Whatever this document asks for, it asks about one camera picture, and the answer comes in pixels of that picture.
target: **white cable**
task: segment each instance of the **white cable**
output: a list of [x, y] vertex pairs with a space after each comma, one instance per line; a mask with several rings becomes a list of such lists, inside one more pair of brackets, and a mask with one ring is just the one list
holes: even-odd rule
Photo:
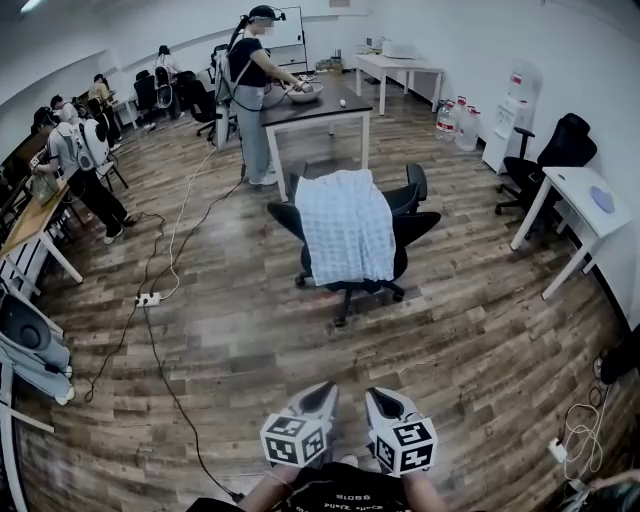
[[[604, 411], [605, 411], [605, 407], [607, 406], [609, 389], [611, 389], [611, 387], [607, 388], [606, 394], [604, 396], [604, 401], [602, 403], [601, 412], [598, 412], [598, 410], [592, 405], [585, 405], [585, 404], [576, 404], [573, 407], [571, 407], [571, 409], [569, 409], [569, 411], [567, 412], [567, 420], [565, 421], [565, 428], [569, 431], [569, 436], [567, 437], [567, 441], [565, 443], [565, 448], [567, 449], [567, 451], [569, 448], [569, 442], [571, 441], [571, 437], [574, 434], [577, 436], [580, 436], [580, 434], [588, 434], [587, 438], [582, 443], [582, 447], [580, 448], [580, 452], [578, 453], [578, 455], [576, 455], [573, 458], [569, 458], [569, 455], [567, 454], [567, 458], [564, 460], [564, 476], [567, 480], [570, 480], [570, 481], [580, 480], [582, 476], [587, 472], [587, 469], [591, 470], [592, 473], [597, 473], [600, 470], [600, 467], [602, 466], [603, 451], [602, 451], [602, 446], [598, 441], [598, 434], [600, 433], [600, 427], [602, 427], [602, 420], [604, 419]], [[569, 415], [571, 414], [571, 411], [573, 409], [578, 407], [582, 409], [591, 410], [595, 413], [596, 422], [593, 424], [592, 428], [586, 427], [585, 425], [577, 425], [576, 427], [569, 426]], [[589, 441], [593, 442], [593, 446], [591, 448], [591, 455], [589, 456], [589, 459], [587, 460], [586, 464], [584, 465], [584, 467], [582, 468], [582, 471], [580, 471], [578, 476], [575, 478], [572, 478], [567, 473], [567, 465], [572, 462], [575, 462], [582, 456], [585, 448], [589, 444]], [[596, 450], [598, 450], [599, 452], [598, 457], [596, 457]], [[594, 466], [594, 462], [596, 460], [598, 461], [598, 463], [597, 463], [597, 466]]]
[[189, 194], [191, 193], [191, 187], [193, 186], [193, 182], [196, 181], [196, 178], [198, 177], [198, 173], [204, 167], [204, 164], [207, 163], [209, 158], [211, 158], [211, 155], [213, 155], [216, 151], [217, 151], [217, 148], [213, 148], [211, 150], [211, 153], [209, 153], [206, 156], [206, 158], [202, 161], [200, 166], [196, 169], [196, 172], [193, 174], [193, 177], [189, 181], [189, 188], [187, 189], [187, 195], [184, 196], [184, 201], [182, 202], [182, 210], [180, 210], [180, 215], [178, 215], [178, 220], [176, 220], [176, 225], [173, 228], [173, 234], [171, 235], [171, 245], [169, 246], [169, 258], [170, 258], [170, 261], [171, 261], [171, 263], [170, 263], [171, 273], [175, 276], [177, 282], [176, 282], [176, 285], [174, 286], [173, 290], [171, 290], [171, 292], [168, 295], [165, 295], [164, 297], [160, 297], [160, 300], [168, 299], [174, 293], [176, 293], [176, 290], [180, 287], [180, 277], [178, 276], [178, 274], [176, 274], [176, 271], [173, 269], [173, 242], [174, 242], [174, 240], [176, 238], [176, 231], [178, 231], [178, 225], [180, 224], [180, 221], [182, 220], [182, 216], [184, 215], [184, 209], [187, 206], [187, 200], [189, 199]]

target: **white shoe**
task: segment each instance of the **white shoe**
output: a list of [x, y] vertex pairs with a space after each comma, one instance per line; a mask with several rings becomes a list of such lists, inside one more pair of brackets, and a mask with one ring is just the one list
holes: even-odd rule
[[262, 178], [262, 181], [258, 182], [258, 183], [254, 183], [253, 181], [249, 180], [249, 183], [251, 185], [254, 186], [263, 186], [263, 187], [269, 187], [271, 185], [275, 185], [276, 183], [278, 183], [278, 178], [276, 177], [275, 173], [274, 174], [266, 174], [264, 178]]
[[60, 405], [67, 405], [67, 402], [73, 400], [76, 397], [76, 390], [73, 386], [69, 387], [69, 392], [65, 396], [57, 396], [55, 397], [56, 402]]
[[124, 232], [124, 228], [120, 226], [120, 231], [115, 236], [105, 236], [102, 241], [104, 245], [111, 245], [116, 238], [118, 238]]
[[348, 466], [353, 466], [354, 468], [358, 467], [358, 457], [355, 455], [347, 455], [340, 459], [340, 464], [347, 464]]

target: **large bowl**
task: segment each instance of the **large bowl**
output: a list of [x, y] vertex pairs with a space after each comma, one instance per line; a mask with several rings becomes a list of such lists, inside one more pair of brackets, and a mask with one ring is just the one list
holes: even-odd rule
[[291, 98], [291, 101], [294, 103], [311, 103], [317, 100], [322, 94], [324, 86], [322, 84], [311, 84], [311, 86], [313, 87], [313, 92], [291, 91], [289, 98]]

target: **table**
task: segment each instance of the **table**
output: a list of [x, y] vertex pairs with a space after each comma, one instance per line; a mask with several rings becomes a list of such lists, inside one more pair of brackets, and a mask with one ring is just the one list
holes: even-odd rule
[[[329, 133], [333, 133], [333, 123], [347, 119], [362, 119], [362, 156], [360, 165], [363, 169], [369, 167], [369, 125], [371, 121], [372, 107], [345, 85], [330, 76], [320, 76], [319, 81], [324, 86], [324, 91], [317, 101], [299, 105], [285, 98], [282, 103], [274, 108], [268, 108], [269, 97], [282, 94], [282, 91], [274, 91], [267, 96], [265, 105], [267, 108], [260, 113], [260, 122], [267, 130], [269, 149], [273, 167], [278, 177], [280, 198], [287, 201], [287, 190], [282, 172], [282, 162], [276, 142], [276, 132], [307, 128], [318, 124], [328, 124]], [[340, 106], [340, 100], [345, 100], [346, 107]]]
[[[578, 252], [571, 258], [569, 264], [542, 293], [542, 298], [547, 300], [555, 293], [560, 285], [569, 278], [580, 262], [584, 260], [585, 256], [589, 254], [597, 244], [601, 245], [609, 235], [631, 222], [632, 216], [622, 199], [611, 189], [607, 182], [592, 169], [587, 167], [545, 167], [543, 171], [546, 178], [542, 182], [542, 187], [522, 226], [520, 226], [516, 237], [513, 239], [513, 242], [511, 242], [511, 248], [515, 251], [522, 244], [526, 234], [531, 229], [533, 221], [542, 208], [551, 187], [555, 188], [562, 195], [565, 201], [591, 228], [594, 234], [594, 236], [584, 240], [582, 247], [580, 247]], [[611, 194], [616, 208], [613, 213], [605, 212], [596, 204], [591, 197], [591, 187], [599, 187], [603, 191]], [[561, 233], [566, 225], [567, 220], [565, 219], [558, 227], [558, 233]], [[586, 265], [583, 272], [585, 274], [589, 273], [594, 265], [595, 258]]]
[[[127, 109], [127, 113], [129, 114], [129, 118], [133, 123], [134, 130], [138, 129], [138, 123], [136, 123], [137, 115], [134, 114], [133, 110], [131, 109], [131, 104], [135, 102], [137, 99], [138, 99], [138, 96], [134, 94], [133, 96], [130, 96], [124, 101], [115, 101], [112, 105], [114, 113], [117, 113], [119, 110], [122, 110], [123, 107]], [[120, 129], [122, 129], [122, 121], [120, 121], [119, 117], [120, 116], [118, 116], [118, 121], [120, 122]]]
[[436, 88], [431, 98], [431, 111], [438, 111], [440, 101], [440, 91], [442, 90], [442, 79], [444, 69], [434, 68], [423, 60], [416, 59], [391, 59], [384, 55], [367, 53], [356, 55], [356, 92], [362, 95], [362, 72], [380, 80], [380, 115], [384, 115], [384, 107], [387, 95], [387, 75], [395, 71], [404, 71], [406, 80], [404, 93], [409, 94], [409, 83], [413, 82], [416, 73], [433, 73], [436, 75]]
[[58, 185], [60, 186], [60, 190], [58, 190], [56, 195], [44, 206], [40, 206], [40, 203], [38, 203], [35, 197], [31, 198], [31, 201], [22, 212], [20, 219], [14, 224], [2, 249], [0, 249], [0, 260], [5, 260], [16, 275], [31, 286], [36, 295], [40, 295], [40, 290], [36, 288], [34, 283], [27, 279], [27, 276], [18, 268], [10, 256], [13, 250], [22, 247], [34, 239], [39, 239], [43, 243], [47, 250], [58, 260], [60, 265], [62, 265], [76, 282], [81, 283], [83, 280], [82, 276], [62, 255], [55, 246], [49, 233], [47, 233], [47, 224], [69, 190], [69, 185], [63, 180], [58, 180]]

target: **power plug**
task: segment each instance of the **power plug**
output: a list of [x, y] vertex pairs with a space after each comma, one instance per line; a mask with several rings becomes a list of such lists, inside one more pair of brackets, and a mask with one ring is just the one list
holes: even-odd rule
[[138, 297], [136, 297], [136, 307], [153, 307], [160, 305], [160, 294], [159, 293], [141, 293]]
[[562, 464], [567, 459], [567, 450], [560, 441], [558, 441], [558, 438], [549, 443], [549, 451], [559, 464]]

